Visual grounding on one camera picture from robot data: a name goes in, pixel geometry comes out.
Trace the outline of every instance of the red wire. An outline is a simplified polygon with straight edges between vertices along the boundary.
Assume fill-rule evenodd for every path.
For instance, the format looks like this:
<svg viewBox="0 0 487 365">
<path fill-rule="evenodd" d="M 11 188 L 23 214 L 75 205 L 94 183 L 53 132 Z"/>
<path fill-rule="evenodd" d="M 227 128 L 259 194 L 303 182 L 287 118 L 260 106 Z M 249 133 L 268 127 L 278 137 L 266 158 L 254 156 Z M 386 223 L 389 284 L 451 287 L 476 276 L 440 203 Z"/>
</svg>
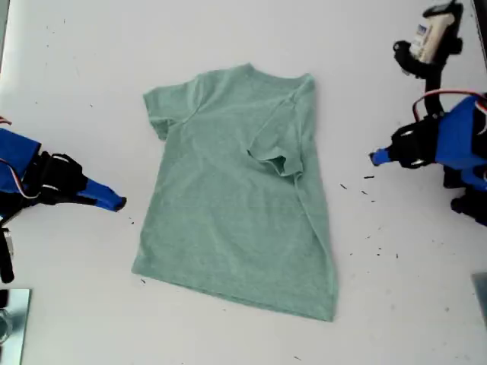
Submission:
<svg viewBox="0 0 487 365">
<path fill-rule="evenodd" d="M 431 90 L 428 93 L 424 94 L 422 97 L 417 99 L 412 105 L 412 114 L 414 115 L 414 119 L 416 122 L 419 122 L 419 114 L 418 114 L 418 103 L 425 99 L 426 97 L 430 97 L 431 95 L 440 95 L 440 94 L 459 94 L 459 95 L 473 95 L 483 100 L 487 100 L 487 97 L 483 96 L 482 94 L 476 93 L 475 91 L 471 90 L 461 90 L 461 89 L 437 89 Z"/>
<path fill-rule="evenodd" d="M 476 101 L 476 105 L 478 108 L 482 109 L 485 113 L 487 113 L 487 107 L 484 106 L 484 104 L 480 103 L 479 100 Z"/>
<path fill-rule="evenodd" d="M 18 192 L 24 198 L 26 198 L 26 199 L 35 199 L 35 198 L 37 198 L 38 195 L 36 195 L 36 196 L 29 196 L 29 195 L 27 195 L 27 193 L 25 192 L 24 186 L 22 185 L 22 179 L 19 177 L 18 172 L 16 171 L 16 169 L 12 165 L 10 165 L 9 162 L 7 162 L 6 160 L 4 160 L 3 158 L 0 158 L 0 163 L 3 163 L 5 165 L 7 165 L 7 167 L 10 169 L 10 171 L 12 173 L 12 178 L 15 181 L 15 185 L 17 186 Z"/>
</svg>

